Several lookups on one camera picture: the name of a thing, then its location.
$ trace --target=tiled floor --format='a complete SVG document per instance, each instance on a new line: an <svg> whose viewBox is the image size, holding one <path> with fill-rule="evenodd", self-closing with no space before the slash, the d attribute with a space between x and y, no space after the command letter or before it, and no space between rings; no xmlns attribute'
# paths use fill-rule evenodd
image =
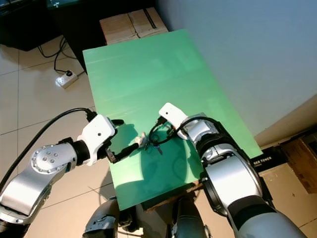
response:
<svg viewBox="0 0 317 238"><path fill-rule="evenodd" d="M43 45L47 55L58 49L60 37ZM90 107L94 102L88 77L80 78L66 90L55 85L54 58L42 57L37 49L29 52L0 47L0 177L35 133L51 118L73 107ZM80 73L77 60L60 56L57 65ZM61 119L39 139L14 175L27 165L37 147L71 136L76 139L86 119L76 113ZM51 196L31 225L28 238L79 238L94 210L114 195L108 162L82 166L58 181ZM307 194L288 165L264 173L277 209L284 212L310 238L317 238L317 194ZM215 214L206 196L200 193L197 207L214 238L232 238L224 217ZM119 238L128 235L118 234Z"/></svg>

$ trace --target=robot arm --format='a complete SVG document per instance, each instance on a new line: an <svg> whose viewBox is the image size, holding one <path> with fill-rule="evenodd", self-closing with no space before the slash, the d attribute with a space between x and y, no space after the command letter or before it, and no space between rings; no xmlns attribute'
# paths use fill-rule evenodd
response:
<svg viewBox="0 0 317 238"><path fill-rule="evenodd" d="M113 122L102 115L95 116L83 129L78 140L64 139L58 144L36 150L27 168L16 176L0 196L0 236L24 237L29 225L48 199L52 185L76 166L93 165L108 157L112 163L138 148L135 143L118 155L109 149L117 130Z"/></svg>
<svg viewBox="0 0 317 238"><path fill-rule="evenodd" d="M263 199L264 181L221 123L204 114L191 117L167 103L159 111L178 136L191 141L201 158L203 188L212 209L226 216L237 238L304 238L286 216Z"/></svg>

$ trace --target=power strip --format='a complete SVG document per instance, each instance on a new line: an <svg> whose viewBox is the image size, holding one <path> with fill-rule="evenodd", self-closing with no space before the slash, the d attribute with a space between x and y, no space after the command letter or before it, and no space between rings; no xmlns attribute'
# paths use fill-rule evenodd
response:
<svg viewBox="0 0 317 238"><path fill-rule="evenodd" d="M65 74L56 79L56 83L65 89L77 79L78 76L73 71L68 70Z"/></svg>

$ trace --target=cardboard box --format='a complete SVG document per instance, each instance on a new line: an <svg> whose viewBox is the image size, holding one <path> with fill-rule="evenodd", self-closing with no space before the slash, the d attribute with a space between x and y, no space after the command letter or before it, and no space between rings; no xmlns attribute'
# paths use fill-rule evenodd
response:
<svg viewBox="0 0 317 238"><path fill-rule="evenodd" d="M99 22L107 45L168 32L154 7L108 17Z"/></svg>
<svg viewBox="0 0 317 238"><path fill-rule="evenodd" d="M304 142L305 137L282 145L289 166L308 193L317 193L317 158Z"/></svg>

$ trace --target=green board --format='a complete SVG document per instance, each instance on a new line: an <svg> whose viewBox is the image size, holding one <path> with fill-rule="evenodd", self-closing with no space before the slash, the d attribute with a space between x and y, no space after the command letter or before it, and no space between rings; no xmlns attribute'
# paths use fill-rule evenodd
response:
<svg viewBox="0 0 317 238"><path fill-rule="evenodd" d="M112 140L119 152L148 133L159 109L170 102L187 115L204 112L222 122L252 158L261 151L184 30L84 51L99 114L124 119ZM157 149L140 149L110 165L121 210L199 178L200 160L179 138Z"/></svg>

